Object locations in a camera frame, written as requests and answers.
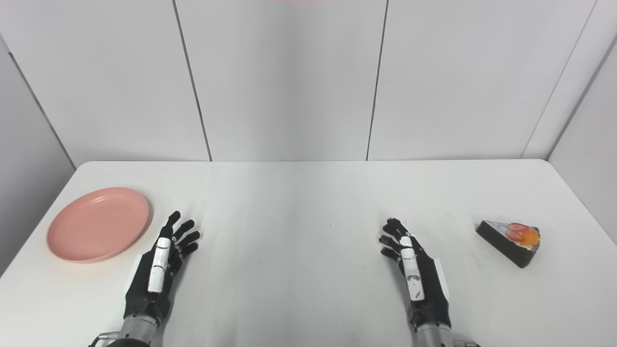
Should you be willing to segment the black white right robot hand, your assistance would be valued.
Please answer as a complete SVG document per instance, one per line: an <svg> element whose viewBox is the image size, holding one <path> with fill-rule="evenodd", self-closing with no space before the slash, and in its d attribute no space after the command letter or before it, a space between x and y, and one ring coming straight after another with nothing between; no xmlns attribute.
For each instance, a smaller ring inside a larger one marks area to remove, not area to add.
<svg viewBox="0 0 617 347"><path fill-rule="evenodd" d="M378 241L383 245L380 253L392 259L404 276L410 297L408 316L414 331L428 323L450 329L449 300L436 259L399 219L387 219Z"/></svg>

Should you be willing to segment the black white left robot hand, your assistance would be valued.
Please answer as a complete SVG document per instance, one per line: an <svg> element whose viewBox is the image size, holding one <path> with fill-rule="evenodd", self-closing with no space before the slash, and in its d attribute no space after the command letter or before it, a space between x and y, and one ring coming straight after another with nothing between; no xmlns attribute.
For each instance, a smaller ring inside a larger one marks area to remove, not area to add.
<svg viewBox="0 0 617 347"><path fill-rule="evenodd" d="M174 211L161 227L152 248L141 255L125 295L124 319L148 316L156 324L161 324L168 318L174 278L188 257L198 250L201 237L194 230L195 222L192 219L176 227L180 219L181 212Z"/></svg>

